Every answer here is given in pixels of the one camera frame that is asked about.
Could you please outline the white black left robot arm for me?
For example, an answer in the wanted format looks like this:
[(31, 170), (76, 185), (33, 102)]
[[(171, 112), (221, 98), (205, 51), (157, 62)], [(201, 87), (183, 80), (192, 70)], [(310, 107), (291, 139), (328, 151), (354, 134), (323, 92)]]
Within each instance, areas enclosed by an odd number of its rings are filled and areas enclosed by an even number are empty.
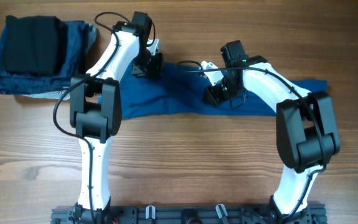
[(153, 22), (119, 21), (111, 41), (86, 74), (75, 75), (70, 86), (70, 124), (82, 153), (81, 192), (71, 220), (109, 223), (109, 151), (122, 120), (119, 82), (128, 67), (137, 77), (155, 78), (163, 64), (155, 42)]

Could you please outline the blue polo shirt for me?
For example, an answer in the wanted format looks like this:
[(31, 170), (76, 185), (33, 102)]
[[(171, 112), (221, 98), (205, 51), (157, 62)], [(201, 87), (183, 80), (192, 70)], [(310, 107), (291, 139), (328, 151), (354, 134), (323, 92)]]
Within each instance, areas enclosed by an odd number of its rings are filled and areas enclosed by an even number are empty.
[(195, 67), (175, 68), (166, 63), (162, 79), (136, 78), (126, 70), (119, 82), (122, 117), (138, 118), (148, 115), (196, 113), (225, 116), (275, 116), (276, 105), (284, 100), (296, 100), (310, 93), (325, 91), (325, 80), (291, 81), (279, 74), (268, 62), (244, 65), (226, 70), (217, 68), (206, 72), (222, 71), (223, 75), (238, 72), (246, 89), (245, 103), (231, 108), (229, 101), (217, 108), (202, 102), (204, 89), (211, 85), (206, 76), (198, 75)]

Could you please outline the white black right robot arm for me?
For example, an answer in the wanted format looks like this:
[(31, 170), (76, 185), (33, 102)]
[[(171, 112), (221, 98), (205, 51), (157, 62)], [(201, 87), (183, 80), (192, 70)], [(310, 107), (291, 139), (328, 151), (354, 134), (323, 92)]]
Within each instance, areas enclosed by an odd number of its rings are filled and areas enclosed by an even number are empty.
[(309, 211), (307, 198), (318, 174), (340, 150), (331, 97), (325, 91), (312, 92), (294, 84), (261, 56), (241, 56), (225, 63), (226, 75), (211, 62), (201, 63), (201, 71), (212, 84), (206, 97), (216, 105), (248, 90), (273, 109), (277, 151), (284, 166), (261, 217), (271, 223), (296, 222)]

